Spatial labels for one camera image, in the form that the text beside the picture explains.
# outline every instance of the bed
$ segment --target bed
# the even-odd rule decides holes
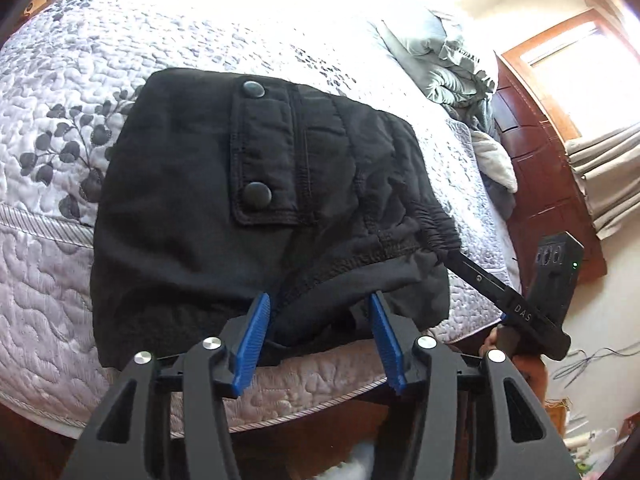
[[[59,0],[0,52],[0,402],[77,437],[116,377],[92,336],[89,275],[100,185],[139,89],[169,66],[276,76],[346,95],[412,124],[463,251],[519,288],[505,222],[488,200],[468,128],[429,102],[360,11],[274,11],[244,0]],[[456,342],[500,312],[450,275]],[[385,381],[371,341],[260,368],[226,404],[231,431],[303,416]],[[182,431],[180,397],[172,430]]]

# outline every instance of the silver bolt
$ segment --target silver bolt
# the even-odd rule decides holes
[[[133,360],[139,365],[146,365],[149,361],[151,361],[151,353],[150,352],[138,352],[133,356]]]
[[[504,354],[504,352],[502,350],[498,350],[497,348],[489,350],[486,356],[494,363],[503,363],[507,360],[507,356]]]
[[[203,342],[202,346],[207,350],[217,350],[222,346],[222,339],[219,337],[207,337]]]
[[[426,348],[427,350],[429,348],[434,348],[434,346],[436,346],[438,343],[437,341],[428,335],[423,335],[422,337],[418,338],[418,346],[420,348]]]

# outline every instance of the curtain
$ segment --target curtain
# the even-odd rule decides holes
[[[565,148],[600,240],[640,221],[640,123]]]

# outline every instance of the black cable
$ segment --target black cable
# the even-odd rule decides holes
[[[577,350],[578,353],[584,354],[585,357],[583,359],[576,361],[575,363],[570,363],[570,364],[561,366],[560,368],[558,368],[558,370],[556,370],[556,373],[553,374],[552,379],[553,380],[564,379],[565,377],[569,377],[570,375],[575,374],[573,378],[568,382],[568,384],[564,386],[566,388],[571,383],[573,383],[578,377],[580,377],[592,362],[599,361],[600,359],[604,359],[605,357],[610,357],[610,356],[633,357],[635,355],[640,354],[640,350],[637,350],[636,352],[632,352],[632,353],[625,353],[625,351],[631,348],[634,348],[638,345],[640,345],[640,341],[633,343],[632,345],[629,345],[620,350],[612,350],[611,348],[604,347],[596,350],[590,356],[588,356],[587,352],[585,352],[584,350]],[[607,351],[608,353],[604,355],[598,355],[598,353],[602,351]]]

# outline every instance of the hand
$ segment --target hand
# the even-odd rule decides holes
[[[494,328],[491,330],[489,337],[484,340],[484,344],[480,347],[480,357],[484,357],[489,350],[495,348],[497,341],[498,329]],[[511,362],[527,380],[536,397],[544,404],[549,376],[546,373],[546,366],[540,356],[516,355],[511,358]]]

